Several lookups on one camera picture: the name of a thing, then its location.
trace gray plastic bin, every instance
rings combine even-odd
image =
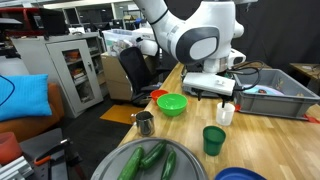
[[[235,104],[240,112],[306,120],[308,108],[319,102],[320,97],[279,69],[262,69],[258,85],[273,88],[283,95],[269,95],[237,91]],[[239,86],[253,84],[257,74],[234,75]]]

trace gray plate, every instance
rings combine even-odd
[[[142,145],[145,153],[157,144],[162,138],[142,138],[126,143],[113,150],[107,157],[101,161],[91,180],[115,180],[120,174],[122,168],[132,155],[133,151],[139,145]],[[163,164],[167,154],[172,147],[177,153],[176,167],[172,174],[172,180],[207,180],[208,176],[198,161],[198,159],[183,145],[168,140],[166,154],[148,170],[139,170],[135,180],[152,180],[160,179]]]

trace green bowl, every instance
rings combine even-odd
[[[178,116],[187,107],[188,100],[181,94],[168,93],[160,96],[157,104],[167,116]]]

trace storage bin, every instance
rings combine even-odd
[[[259,87],[280,93],[235,92],[235,104],[240,112],[306,120],[308,108],[319,102],[320,97],[279,69],[262,69]],[[257,74],[234,75],[237,85],[250,85]]]
[[[136,33],[123,29],[111,29],[102,31],[107,52],[110,56],[118,56],[118,54],[131,46],[137,46],[136,39],[139,37]]]

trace white cabinet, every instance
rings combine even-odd
[[[66,116],[75,118],[103,101],[107,90],[100,54],[104,48],[97,33],[12,42],[30,74],[49,74],[49,82],[59,83]]]

